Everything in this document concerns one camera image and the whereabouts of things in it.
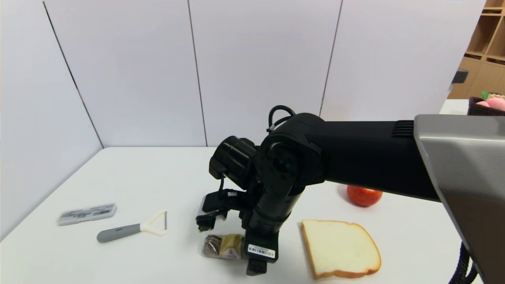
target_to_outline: basket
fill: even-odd
[[[478,105],[477,103],[481,101],[483,101],[483,99],[478,97],[470,97],[468,99],[467,115],[505,116],[505,111]]]

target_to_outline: gold wrapper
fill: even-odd
[[[229,259],[240,259],[242,252],[242,242],[244,237],[240,234],[228,234],[223,236],[219,256]]]

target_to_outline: black cable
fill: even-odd
[[[278,110],[283,110],[283,111],[286,111],[289,113],[289,116],[286,116],[286,117],[283,117],[279,120],[277,120],[275,123],[273,123],[273,119],[274,119],[274,113]],[[271,110],[270,110],[270,113],[268,114],[268,128],[267,128],[267,132],[270,132],[272,131],[272,127],[276,127],[278,126],[279,124],[281,124],[282,122],[290,119],[292,116],[294,116],[296,113],[290,109],[289,107],[287,106],[282,106],[282,105],[279,105],[279,106],[274,106]]]
[[[221,193],[223,192],[223,186],[224,186],[224,177],[221,176],[221,184],[219,185],[218,189],[218,196],[221,196]]]
[[[458,260],[458,265],[456,266],[456,271],[452,275],[449,284],[470,284],[477,277],[477,270],[475,266],[472,265],[470,272],[467,276],[468,263],[470,262],[470,254],[465,248],[463,242],[460,247],[460,258]]]
[[[477,270],[475,269],[475,265],[472,264],[472,268],[470,268],[470,273],[468,273],[467,277],[463,284],[470,284],[477,278]]]

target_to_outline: white wall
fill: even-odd
[[[2,1],[2,95],[0,239],[102,149],[40,0]]]
[[[344,1],[321,117],[438,113],[484,2]]]
[[[45,0],[105,147],[205,146],[187,0]]]
[[[189,4],[209,146],[230,135],[260,143],[275,105],[319,115],[340,1]]]

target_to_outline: white countertop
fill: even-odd
[[[2,284],[313,282],[299,229],[305,218],[358,223],[382,256],[374,275],[318,282],[449,282],[461,240],[442,204],[384,194],[378,204],[361,208],[347,201],[345,186],[331,182],[306,188],[281,228],[279,260],[268,264],[267,274],[246,276],[246,261],[200,256],[205,233],[198,232],[195,215],[202,197],[219,186],[208,174],[214,150],[102,150],[0,244]],[[237,188],[226,181],[225,187]],[[56,226],[63,211],[109,202],[118,205],[112,218]],[[168,211],[166,236],[142,232],[105,244],[96,241],[101,230],[143,222],[161,209]],[[219,232],[243,232],[237,212],[216,223]]]
[[[440,114],[466,115],[468,111],[468,99],[445,100],[440,109]]]

